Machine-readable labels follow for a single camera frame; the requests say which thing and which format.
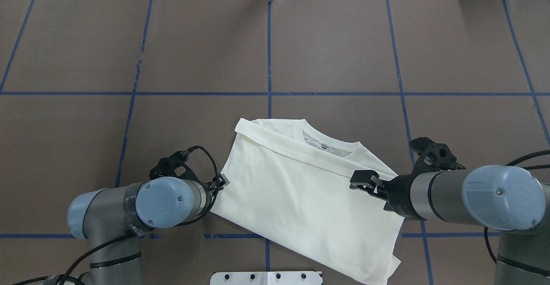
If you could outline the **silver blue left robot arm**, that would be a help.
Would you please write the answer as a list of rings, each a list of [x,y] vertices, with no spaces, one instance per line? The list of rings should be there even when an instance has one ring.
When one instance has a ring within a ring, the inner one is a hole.
[[[90,249],[63,274],[48,276],[45,285],[141,285],[140,239],[154,230],[188,226],[204,218],[226,186],[214,158],[214,177],[200,181],[187,165],[201,146],[161,158],[149,181],[79,195],[67,210],[71,234]]]

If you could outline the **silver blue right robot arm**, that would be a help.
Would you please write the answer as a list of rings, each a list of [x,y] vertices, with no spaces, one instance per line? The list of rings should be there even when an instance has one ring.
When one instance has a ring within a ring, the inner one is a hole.
[[[376,171],[355,171],[350,189],[382,199],[386,211],[408,220],[482,226],[496,285],[549,283],[549,184],[531,174],[549,166],[520,166],[549,150],[467,169],[446,144],[430,138],[415,138],[409,148],[418,155],[410,174],[384,181]]]

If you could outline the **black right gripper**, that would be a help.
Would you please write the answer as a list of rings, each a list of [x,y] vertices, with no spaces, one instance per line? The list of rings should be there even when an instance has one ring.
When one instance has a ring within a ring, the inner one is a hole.
[[[432,212],[429,189],[433,179],[443,171],[463,170],[446,144],[430,138],[411,140],[409,148],[418,155],[410,174],[383,181],[376,171],[355,171],[349,189],[361,190],[369,195],[382,195],[388,212]]]

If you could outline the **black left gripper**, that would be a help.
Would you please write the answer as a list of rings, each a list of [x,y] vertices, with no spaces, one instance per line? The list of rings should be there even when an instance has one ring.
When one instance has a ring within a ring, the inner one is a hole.
[[[230,185],[227,177],[224,174],[220,174],[214,158],[204,147],[190,147],[186,150],[177,150],[170,156],[161,158],[157,165],[153,167],[149,172],[150,180],[154,180],[161,177],[174,177],[181,180],[189,180],[199,182],[200,179],[195,172],[187,165],[190,154],[195,150],[202,150],[212,163],[214,169],[214,177],[211,182],[205,183],[207,191],[215,199],[224,187]]]

